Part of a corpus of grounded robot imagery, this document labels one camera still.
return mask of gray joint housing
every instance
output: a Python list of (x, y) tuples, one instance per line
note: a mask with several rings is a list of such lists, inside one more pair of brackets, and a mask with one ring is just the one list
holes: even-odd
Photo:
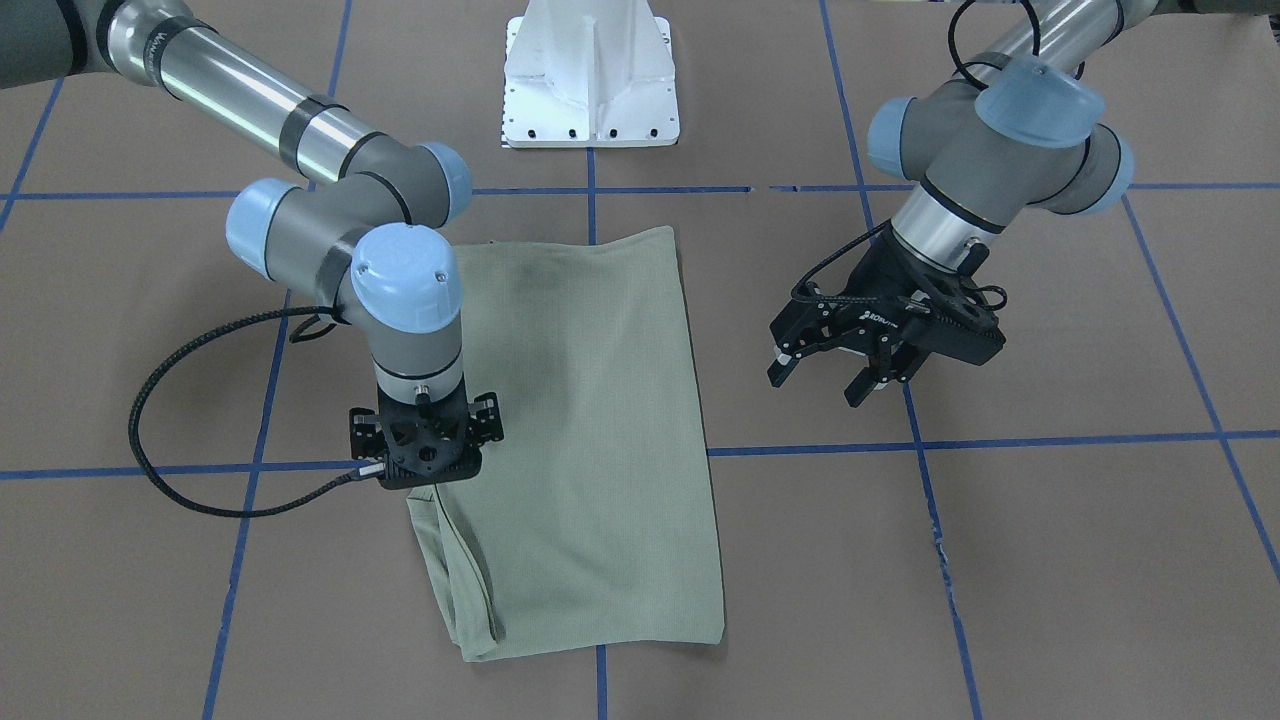
[(319, 183), (376, 173), (416, 223), (439, 227), (460, 211), (434, 150), (407, 151), (224, 38), (182, 0), (0, 3), (0, 88), (100, 70), (163, 88)]
[(1097, 94), (1032, 56), (984, 53), (969, 67), (991, 87), (954, 78), (925, 99), (891, 100), (868, 138), (877, 168), (920, 183), (893, 217), (899, 236), (951, 272), (1023, 208), (1096, 213), (1133, 177), (1128, 146), (1097, 123)]
[[(361, 328), (376, 365), (378, 384), (406, 404), (412, 404), (422, 387), (429, 388), (433, 398), (443, 398), (457, 387), (462, 378), (461, 315), (426, 333), (406, 332), (383, 323), (355, 291), (352, 254), (378, 227), (443, 224), (448, 202), (440, 201), (439, 192), (430, 191), (435, 187), (433, 176), (442, 176), (439, 182), (443, 182), (443, 174), (439, 163), (424, 161), (424, 155), (433, 159), (425, 149), (407, 149), (379, 136), (360, 149), (343, 179), (315, 192), (279, 181), (260, 181), (278, 183), (271, 186), (279, 188), (274, 191), (276, 199), (255, 202), (252, 196), (261, 192), (260, 183), (255, 183), (242, 193), (244, 204), (237, 199), (236, 205), (242, 206), (233, 205), (228, 215), (228, 237), (237, 254), (241, 249), (236, 242), (241, 238), (232, 237), (236, 234), (233, 225), (244, 223), (243, 213), (257, 214), (253, 222), (266, 219), (265, 233), (257, 241), (261, 242), (260, 272), (311, 296), (319, 305), (337, 307), (343, 322)], [(256, 260), (250, 265), (256, 266)], [(424, 277), (422, 282), (435, 281)]]
[(1120, 138), (1111, 128), (1096, 124), (1087, 140), (1070, 147), (1029, 145), (983, 122), (974, 109), (978, 94), (952, 79), (928, 97), (913, 99), (901, 119), (901, 172), (881, 169), (925, 182), (998, 227), (1028, 205), (1061, 215), (1082, 213), (1111, 188), (1121, 164)]

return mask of green cloth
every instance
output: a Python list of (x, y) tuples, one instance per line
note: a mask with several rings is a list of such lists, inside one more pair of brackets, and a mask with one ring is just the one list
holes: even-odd
[(671, 228), (457, 247), (467, 389), (506, 439), (410, 516), (467, 661), (718, 643), (719, 544)]

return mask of grid line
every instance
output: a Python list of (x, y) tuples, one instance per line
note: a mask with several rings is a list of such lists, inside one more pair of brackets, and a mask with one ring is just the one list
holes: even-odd
[(54, 113), (54, 105), (58, 102), (58, 95), (61, 91), (63, 78), (58, 78), (54, 81), (52, 90), (49, 91), (49, 100), (45, 101), (45, 109), (40, 113), (36, 129), (31, 133), (31, 142), (27, 143), (27, 151), (22, 156), (22, 164), (18, 165), (18, 174), (13, 178), (13, 186), (9, 188), (4, 206), (0, 208), (0, 232), (4, 232), (4, 227), (9, 222), (9, 214), (13, 213), (13, 205), (18, 199), (18, 192), (22, 190), (22, 181), (27, 179), (27, 170), (31, 169), (31, 161), (36, 158), (36, 147), (40, 146), (40, 138), (45, 135), (45, 127), (49, 126), (49, 117)]
[(586, 149), (586, 243), (595, 245), (595, 149)]
[[(849, 183), (849, 184), (771, 184), (776, 192), (909, 192), (909, 183)], [(1187, 182), (1187, 183), (1133, 183), (1130, 191), (1240, 191), (1240, 190), (1280, 190), (1280, 182)], [(550, 187), (477, 187), (472, 195), (742, 195), (754, 192), (749, 184), (668, 184), (668, 186), (620, 186), (591, 187), (550, 186)], [(6, 205), (19, 201), (65, 201), (65, 200), (186, 200), (186, 199), (225, 199), (239, 195), (238, 190), (152, 190), (152, 191), (79, 191), (79, 192), (15, 192), (0, 195)]]
[[(342, 6), (342, 20), (338, 26), (338, 41), (333, 55), (333, 69), (329, 74), (329, 87), (328, 95), (333, 97), (338, 92), (338, 78), (342, 72), (342, 58), (347, 45), (347, 28), (351, 24), (351, 9), (352, 0), (344, 0)], [(311, 182), (307, 191), (315, 190), (315, 182)], [(289, 306), (289, 300), (292, 299), (292, 292), (284, 292), (284, 302), (282, 307), (287, 309)], [(285, 337), (288, 334), (289, 318), (282, 316), (275, 337), (275, 348), (271, 355), (271, 368), (266, 378), (266, 391), (262, 398), (262, 420), (259, 427), (257, 442), (253, 447), (253, 464), (261, 464), (262, 457), (266, 454), (266, 438), (271, 427), (271, 410), (275, 404), (275, 389), (276, 383), (280, 377), (280, 365), (284, 360), (284, 345)], [(257, 496), (257, 480), (261, 475), (260, 470), (253, 470), (250, 474), (248, 484), (244, 488), (244, 503), (246, 511), (253, 509), (253, 501)], [(248, 527), (250, 518), (242, 518), (239, 524), (239, 532), (236, 537), (236, 551), (232, 557), (232, 571), (228, 579), (227, 598), (223, 603), (223, 616), (221, 624), (218, 632), (218, 643), (214, 648), (214, 660), (209, 671), (209, 688), (205, 692), (205, 712), (202, 720), (212, 720), (214, 710), (218, 702), (218, 688), (221, 682), (221, 669), (227, 655), (227, 643), (230, 638), (232, 620), (236, 612), (236, 594), (239, 589), (241, 569), (244, 562), (244, 552), (248, 546)]]
[(942, 574), (942, 587), (947, 594), (947, 610), (951, 612), (951, 629), (956, 637), (956, 650), (960, 652), (960, 669), (964, 671), (964, 685), (969, 693), (969, 711), (974, 720), (982, 720), (982, 700), (978, 697), (978, 682), (973, 673), (973, 659), (969, 656), (969, 638), (964, 632), (964, 620), (956, 606), (956, 588), (951, 580), (951, 560), (942, 544), (942, 518), (938, 514), (938, 501), (933, 495), (933, 479), (929, 475), (929, 461), (920, 438), (920, 420), (911, 400), (911, 383), (902, 383), (902, 402), (906, 404), (906, 419), (911, 425), (911, 443), (915, 446), (915, 462), (920, 469), (920, 487), (924, 489), (924, 502), (929, 510), (929, 523), (933, 529), (933, 551), (938, 556), (938, 571)]
[[(858, 195), (863, 205), (863, 219), (867, 222), (868, 232), (873, 228), (870, 199), (867, 191), (867, 182), (863, 178), (861, 161), (859, 160), (858, 138), (854, 135), (852, 117), (849, 110), (849, 101), (845, 97), (845, 81), (840, 70), (840, 58), (836, 53), (836, 40), (831, 29), (831, 14), (827, 12), (827, 0), (818, 0), (822, 10), (823, 33), (827, 37), (827, 54), (831, 56), (831, 70), (836, 79), (836, 94), (840, 99), (840, 111), (845, 120), (845, 136), (849, 140), (849, 155), (854, 161), (854, 177), (858, 181)], [(924, 491), (924, 501), (929, 512), (929, 523), (933, 532), (933, 547), (938, 555), (938, 570), (942, 575), (942, 587), (947, 597), (947, 607), (951, 612), (951, 624), (955, 630), (956, 651), (960, 655), (960, 667), (964, 673), (965, 689), (969, 696), (969, 710), (973, 720), (982, 720), (982, 702), (978, 696), (978, 683), (974, 678), (973, 662), (969, 657), (969, 641), (965, 637), (964, 621), (960, 619), (960, 609), (955, 598), (955, 587), (951, 582), (951, 566), (946, 551), (942, 547), (942, 520), (938, 512), (937, 501), (933, 497), (933, 483), (929, 478), (929, 465), (925, 457), (924, 443), (920, 438), (919, 421), (915, 415), (915, 404), (911, 400), (909, 383), (902, 384), (902, 402), (906, 406), (906, 418), (911, 427), (911, 445), (915, 450), (916, 462), (920, 470), (920, 487)]]
[(1151, 254), (1151, 246), (1147, 243), (1147, 236), (1142, 232), (1142, 224), (1138, 222), (1138, 215), (1134, 213), (1133, 205), (1129, 202), (1129, 196), (1124, 195), (1120, 200), (1124, 202), (1125, 214), (1129, 215), (1129, 224), (1133, 227), (1133, 234), (1138, 240), (1142, 256), (1147, 261), (1147, 269), (1151, 272), (1151, 279), (1156, 284), (1156, 291), (1160, 293), (1160, 301), (1165, 306), (1165, 314), (1169, 315), (1169, 323), (1174, 327), (1174, 334), (1178, 336), (1178, 345), (1181, 347), (1183, 356), (1187, 359), (1187, 366), (1192, 372), (1192, 379), (1196, 380), (1196, 389), (1199, 391), (1201, 400), (1204, 402), (1204, 411), (1208, 413), (1208, 419), (1213, 424), (1215, 437), (1222, 447), (1222, 455), (1226, 457), (1226, 464), (1231, 470), (1231, 477), (1235, 479), (1235, 487), (1240, 491), (1240, 497), (1244, 500), (1244, 506), (1249, 512), (1249, 519), (1253, 520), (1253, 528), (1257, 530), (1258, 539), (1262, 542), (1262, 550), (1266, 552), (1267, 560), (1271, 562), (1271, 571), (1275, 574), (1276, 582), (1280, 582), (1280, 559), (1276, 557), (1276, 548), (1271, 543), (1271, 536), (1267, 533), (1267, 527), (1262, 521), (1258, 506), (1253, 502), (1253, 493), (1249, 492), (1249, 484), (1244, 479), (1244, 473), (1240, 470), (1240, 465), (1235, 460), (1235, 452), (1231, 450), (1231, 443), (1226, 432), (1222, 429), (1222, 420), (1217, 415), (1217, 409), (1213, 407), (1213, 400), (1208, 395), (1208, 386), (1204, 384), (1204, 378), (1201, 375), (1199, 365), (1196, 363), (1196, 356), (1192, 354), (1190, 342), (1187, 340), (1187, 333), (1183, 332), (1183, 323), (1178, 319), (1172, 299), (1169, 296), (1165, 281), (1161, 278), (1160, 269), (1156, 266), (1156, 259)]
[[(1225, 430), (1230, 441), (1280, 439), (1280, 429), (1271, 430)], [(1176, 442), (1216, 442), (1216, 432), (1190, 433), (1149, 433), (1149, 434), (1110, 434), (1110, 436), (1056, 436), (1021, 438), (982, 438), (982, 439), (927, 439), (925, 450), (992, 450), (992, 448), (1033, 448), (1070, 447), (1096, 445), (1147, 445)], [(905, 452), (915, 448), (913, 442), (869, 442), (844, 445), (765, 445), (765, 446), (724, 446), (707, 448), (708, 457), (753, 457), (760, 455), (838, 455), (858, 452)], [(296, 460), (274, 462), (210, 462), (191, 465), (161, 465), (156, 469), (163, 475), (216, 475), (252, 473), (303, 473), (316, 470), (346, 471), (364, 465), (360, 460)], [(140, 478), (142, 470), (137, 465), (101, 468), (49, 468), (33, 470), (0, 470), (4, 480), (73, 480), (92, 478)]]
[(609, 720), (608, 646), (595, 646), (595, 720)]

